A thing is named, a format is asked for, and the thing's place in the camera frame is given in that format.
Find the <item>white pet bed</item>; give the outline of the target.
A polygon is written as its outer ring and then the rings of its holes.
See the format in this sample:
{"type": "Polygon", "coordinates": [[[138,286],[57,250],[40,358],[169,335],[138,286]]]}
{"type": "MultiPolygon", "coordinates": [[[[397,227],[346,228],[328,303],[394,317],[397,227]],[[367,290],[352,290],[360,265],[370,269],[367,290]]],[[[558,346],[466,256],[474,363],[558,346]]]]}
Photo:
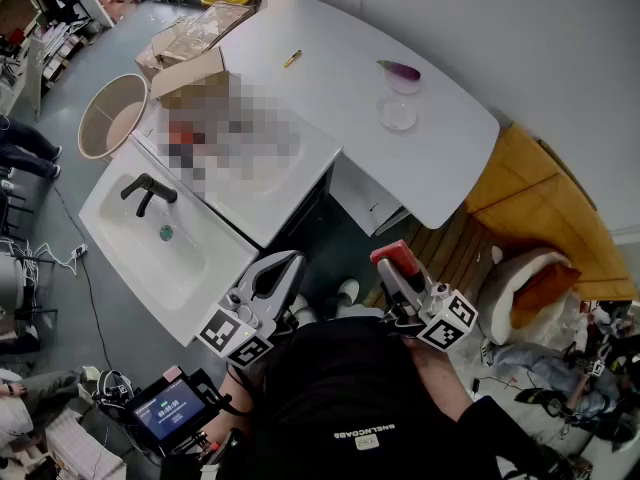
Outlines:
{"type": "Polygon", "coordinates": [[[501,346],[519,341],[539,344],[547,341],[545,335],[558,323],[575,281],[562,288],[559,294],[551,295],[548,302],[533,312],[527,323],[516,325],[512,317],[516,292],[547,267],[571,269],[572,264],[556,250],[537,248],[503,261],[493,269],[479,292],[476,304],[480,329],[490,342],[501,346]]]}

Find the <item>orange cushion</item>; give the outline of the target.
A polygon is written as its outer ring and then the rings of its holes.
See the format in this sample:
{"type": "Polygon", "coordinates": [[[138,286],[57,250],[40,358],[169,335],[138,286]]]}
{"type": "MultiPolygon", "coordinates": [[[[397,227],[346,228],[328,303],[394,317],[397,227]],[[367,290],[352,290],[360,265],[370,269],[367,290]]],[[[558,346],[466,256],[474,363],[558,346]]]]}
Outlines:
{"type": "Polygon", "coordinates": [[[565,295],[581,275],[562,263],[545,266],[514,293],[511,326],[521,329],[529,325],[542,309],[565,295]]]}

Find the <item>round beige bin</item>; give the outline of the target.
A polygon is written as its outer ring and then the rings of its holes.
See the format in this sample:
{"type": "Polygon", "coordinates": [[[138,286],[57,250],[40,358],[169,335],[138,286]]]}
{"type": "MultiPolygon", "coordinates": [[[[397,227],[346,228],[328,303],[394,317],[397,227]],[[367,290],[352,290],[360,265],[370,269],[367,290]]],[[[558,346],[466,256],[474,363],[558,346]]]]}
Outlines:
{"type": "Polygon", "coordinates": [[[89,160],[109,162],[141,121],[149,99],[147,81],[124,74],[105,84],[85,109],[78,149],[89,160]]]}

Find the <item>person's black shirt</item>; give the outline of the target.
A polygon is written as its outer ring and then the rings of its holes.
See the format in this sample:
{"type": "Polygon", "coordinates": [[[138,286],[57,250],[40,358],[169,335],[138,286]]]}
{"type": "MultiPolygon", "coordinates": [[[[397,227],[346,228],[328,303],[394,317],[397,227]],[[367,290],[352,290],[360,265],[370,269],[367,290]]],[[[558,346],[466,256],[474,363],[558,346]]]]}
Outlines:
{"type": "Polygon", "coordinates": [[[455,422],[371,318],[312,323],[269,360],[240,480],[551,480],[490,397],[455,422]]]}

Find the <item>white round plate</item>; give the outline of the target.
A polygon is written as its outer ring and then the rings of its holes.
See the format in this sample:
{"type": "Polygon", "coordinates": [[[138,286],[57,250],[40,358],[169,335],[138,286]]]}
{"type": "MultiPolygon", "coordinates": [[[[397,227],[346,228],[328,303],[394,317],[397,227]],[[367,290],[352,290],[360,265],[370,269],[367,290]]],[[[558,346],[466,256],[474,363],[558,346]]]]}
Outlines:
{"type": "Polygon", "coordinates": [[[414,94],[421,88],[421,78],[418,81],[408,81],[385,70],[385,79],[393,90],[402,94],[414,94]]]}

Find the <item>black faucet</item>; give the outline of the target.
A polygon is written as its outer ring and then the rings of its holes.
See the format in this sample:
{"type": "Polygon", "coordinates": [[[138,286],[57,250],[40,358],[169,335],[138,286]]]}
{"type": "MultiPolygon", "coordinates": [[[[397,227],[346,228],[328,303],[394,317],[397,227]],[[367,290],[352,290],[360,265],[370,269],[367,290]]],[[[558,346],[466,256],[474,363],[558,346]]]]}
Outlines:
{"type": "Polygon", "coordinates": [[[136,210],[136,216],[138,218],[145,216],[147,206],[154,196],[164,200],[168,204],[173,204],[178,199],[178,193],[175,189],[162,184],[148,173],[140,174],[132,183],[122,189],[120,192],[121,199],[126,200],[138,189],[145,191],[145,195],[136,210]]]}

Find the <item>white sink basin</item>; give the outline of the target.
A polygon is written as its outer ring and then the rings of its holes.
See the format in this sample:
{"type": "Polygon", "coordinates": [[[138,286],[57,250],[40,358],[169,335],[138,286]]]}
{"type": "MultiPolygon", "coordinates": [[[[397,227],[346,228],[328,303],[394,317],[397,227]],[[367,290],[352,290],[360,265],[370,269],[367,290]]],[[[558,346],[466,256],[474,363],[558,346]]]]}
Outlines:
{"type": "Polygon", "coordinates": [[[129,289],[183,346],[258,254],[134,139],[111,160],[79,217],[129,289]],[[175,189],[178,199],[168,204],[154,196],[138,218],[145,191],[126,200],[120,192],[142,173],[175,189]],[[169,241],[159,236],[164,225],[174,231],[169,241]]]}

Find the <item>person's right forearm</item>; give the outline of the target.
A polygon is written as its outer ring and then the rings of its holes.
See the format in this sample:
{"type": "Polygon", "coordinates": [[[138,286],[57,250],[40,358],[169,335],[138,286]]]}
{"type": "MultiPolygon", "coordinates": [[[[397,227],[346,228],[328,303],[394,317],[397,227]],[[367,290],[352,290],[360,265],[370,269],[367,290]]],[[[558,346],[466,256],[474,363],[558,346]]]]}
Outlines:
{"type": "Polygon", "coordinates": [[[420,340],[404,338],[421,382],[440,411],[460,420],[473,401],[459,379],[448,355],[420,340]]]}

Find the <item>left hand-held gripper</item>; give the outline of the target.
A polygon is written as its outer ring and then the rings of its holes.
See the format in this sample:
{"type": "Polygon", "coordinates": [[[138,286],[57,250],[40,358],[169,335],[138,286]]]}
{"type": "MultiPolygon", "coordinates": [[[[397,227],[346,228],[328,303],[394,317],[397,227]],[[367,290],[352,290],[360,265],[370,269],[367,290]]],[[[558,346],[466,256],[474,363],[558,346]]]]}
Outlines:
{"type": "Polygon", "coordinates": [[[271,351],[276,321],[293,303],[306,269],[305,256],[280,251],[254,262],[238,288],[214,304],[202,322],[197,339],[239,368],[248,368],[271,351]]]}

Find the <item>purple eggplant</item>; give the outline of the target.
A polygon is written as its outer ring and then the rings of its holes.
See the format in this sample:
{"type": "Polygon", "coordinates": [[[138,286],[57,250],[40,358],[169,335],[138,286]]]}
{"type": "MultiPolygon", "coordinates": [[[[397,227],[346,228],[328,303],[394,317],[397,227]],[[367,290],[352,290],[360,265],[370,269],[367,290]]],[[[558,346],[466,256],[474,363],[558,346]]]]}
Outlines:
{"type": "Polygon", "coordinates": [[[408,65],[389,61],[389,60],[378,60],[377,63],[388,73],[404,78],[408,81],[418,81],[421,78],[421,73],[408,65]]]}

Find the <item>person's white shoe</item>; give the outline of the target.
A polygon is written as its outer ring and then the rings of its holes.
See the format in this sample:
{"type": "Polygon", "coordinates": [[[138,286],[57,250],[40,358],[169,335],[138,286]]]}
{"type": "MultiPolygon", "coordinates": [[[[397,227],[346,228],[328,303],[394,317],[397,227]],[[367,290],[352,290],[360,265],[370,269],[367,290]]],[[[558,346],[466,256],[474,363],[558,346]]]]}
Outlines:
{"type": "Polygon", "coordinates": [[[359,294],[359,282],[355,279],[345,280],[337,292],[336,313],[344,312],[353,307],[359,294]]]}
{"type": "Polygon", "coordinates": [[[298,322],[299,327],[319,321],[317,313],[302,294],[296,295],[294,302],[290,306],[290,311],[298,322]]]}

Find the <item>open cardboard box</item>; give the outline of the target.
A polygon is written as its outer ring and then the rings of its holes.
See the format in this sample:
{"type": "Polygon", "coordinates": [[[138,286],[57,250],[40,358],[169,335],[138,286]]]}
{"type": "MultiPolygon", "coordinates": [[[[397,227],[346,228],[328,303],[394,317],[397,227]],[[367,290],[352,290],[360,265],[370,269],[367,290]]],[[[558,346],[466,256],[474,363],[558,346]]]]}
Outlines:
{"type": "Polygon", "coordinates": [[[161,100],[174,91],[226,71],[220,47],[211,48],[187,61],[164,68],[151,82],[150,96],[161,100]]]}

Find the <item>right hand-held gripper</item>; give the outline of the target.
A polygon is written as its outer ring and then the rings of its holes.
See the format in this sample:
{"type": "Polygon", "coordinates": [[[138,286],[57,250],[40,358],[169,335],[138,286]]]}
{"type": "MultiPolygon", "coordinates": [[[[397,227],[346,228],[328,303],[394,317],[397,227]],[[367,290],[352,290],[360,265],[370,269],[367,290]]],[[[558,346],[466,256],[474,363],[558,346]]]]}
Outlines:
{"type": "Polygon", "coordinates": [[[393,301],[383,317],[389,334],[448,352],[473,330],[478,312],[459,290],[447,284],[428,288],[430,281],[422,268],[405,278],[388,259],[382,259],[377,269],[393,301]]]}

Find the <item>flattened cardboard sheets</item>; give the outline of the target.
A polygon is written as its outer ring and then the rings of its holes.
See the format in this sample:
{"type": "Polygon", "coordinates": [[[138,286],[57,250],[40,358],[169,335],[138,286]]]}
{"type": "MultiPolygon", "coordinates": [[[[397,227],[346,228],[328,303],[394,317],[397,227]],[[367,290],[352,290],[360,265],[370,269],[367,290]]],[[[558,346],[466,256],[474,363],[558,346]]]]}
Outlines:
{"type": "Polygon", "coordinates": [[[180,16],[136,57],[138,69],[151,82],[163,69],[210,50],[255,13],[253,6],[216,2],[198,16],[180,16]]]}

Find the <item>black monitor screen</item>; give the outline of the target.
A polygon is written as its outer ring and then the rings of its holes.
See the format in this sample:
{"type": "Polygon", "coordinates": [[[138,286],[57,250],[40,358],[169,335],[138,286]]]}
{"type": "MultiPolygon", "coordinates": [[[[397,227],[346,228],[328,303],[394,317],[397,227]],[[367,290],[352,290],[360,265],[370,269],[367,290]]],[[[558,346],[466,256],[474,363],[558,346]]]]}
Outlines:
{"type": "Polygon", "coordinates": [[[145,445],[162,457],[188,441],[218,413],[213,384],[198,369],[192,374],[180,367],[138,392],[125,403],[128,420],[139,431],[145,445]]]}

